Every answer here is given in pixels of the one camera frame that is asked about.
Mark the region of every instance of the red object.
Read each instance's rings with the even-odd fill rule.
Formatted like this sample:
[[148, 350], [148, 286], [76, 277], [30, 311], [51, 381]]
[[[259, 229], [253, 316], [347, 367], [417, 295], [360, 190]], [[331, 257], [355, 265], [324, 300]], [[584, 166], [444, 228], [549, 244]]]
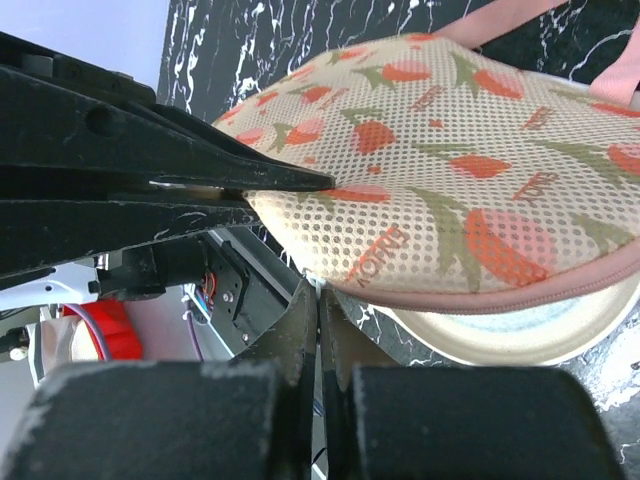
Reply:
[[[114, 360], [140, 360], [142, 358], [142, 344], [122, 303], [116, 300], [100, 300], [94, 303], [87, 303], [82, 307], [89, 312], [98, 324]], [[63, 314], [76, 315], [75, 312], [66, 307]], [[88, 330], [98, 356], [101, 360], [104, 360], [93, 332], [90, 328]]]

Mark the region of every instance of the plate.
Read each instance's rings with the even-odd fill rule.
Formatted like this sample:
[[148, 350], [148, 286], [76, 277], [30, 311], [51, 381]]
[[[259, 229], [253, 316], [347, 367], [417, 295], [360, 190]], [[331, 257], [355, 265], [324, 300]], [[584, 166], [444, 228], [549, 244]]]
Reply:
[[639, 299], [640, 273], [599, 292], [510, 313], [444, 315], [375, 308], [456, 362], [555, 365], [603, 340]]

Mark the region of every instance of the pink strap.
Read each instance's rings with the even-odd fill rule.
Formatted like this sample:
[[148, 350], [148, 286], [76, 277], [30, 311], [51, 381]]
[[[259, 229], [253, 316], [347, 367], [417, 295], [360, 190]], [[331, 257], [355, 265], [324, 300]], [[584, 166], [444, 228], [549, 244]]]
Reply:
[[622, 105], [629, 105], [640, 82], [640, 20], [631, 33], [620, 58], [602, 72], [589, 87], [589, 93]]
[[435, 33], [463, 47], [476, 48], [567, 1], [493, 0]]

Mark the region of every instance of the marble tabletop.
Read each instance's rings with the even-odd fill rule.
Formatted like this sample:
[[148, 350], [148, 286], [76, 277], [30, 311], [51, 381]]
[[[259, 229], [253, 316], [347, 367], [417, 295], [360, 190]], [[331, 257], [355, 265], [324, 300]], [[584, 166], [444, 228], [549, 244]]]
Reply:
[[[328, 49], [435, 31], [487, 2], [171, 0], [159, 101], [211, 122]], [[479, 51], [590, 83], [620, 55], [639, 13], [637, 0], [571, 0]], [[343, 300], [356, 325], [400, 363], [452, 365], [371, 306]], [[627, 475], [640, 479], [639, 345], [640, 305], [605, 341], [561, 368], [590, 392]]]

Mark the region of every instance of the marble surface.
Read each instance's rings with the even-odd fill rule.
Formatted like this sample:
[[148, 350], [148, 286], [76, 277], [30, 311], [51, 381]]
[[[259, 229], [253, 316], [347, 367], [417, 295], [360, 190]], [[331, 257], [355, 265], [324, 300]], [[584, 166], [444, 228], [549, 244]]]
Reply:
[[[211, 122], [323, 51], [399, 32], [435, 31], [485, 3], [172, 0], [158, 97]], [[589, 83], [622, 52], [639, 13], [637, 0], [571, 0], [479, 50], [521, 69]], [[277, 250], [266, 232], [257, 233]], [[372, 307], [351, 299], [345, 305], [400, 363], [452, 365]], [[640, 478], [638, 345], [640, 306], [605, 341], [561, 366], [591, 393], [632, 479]]]

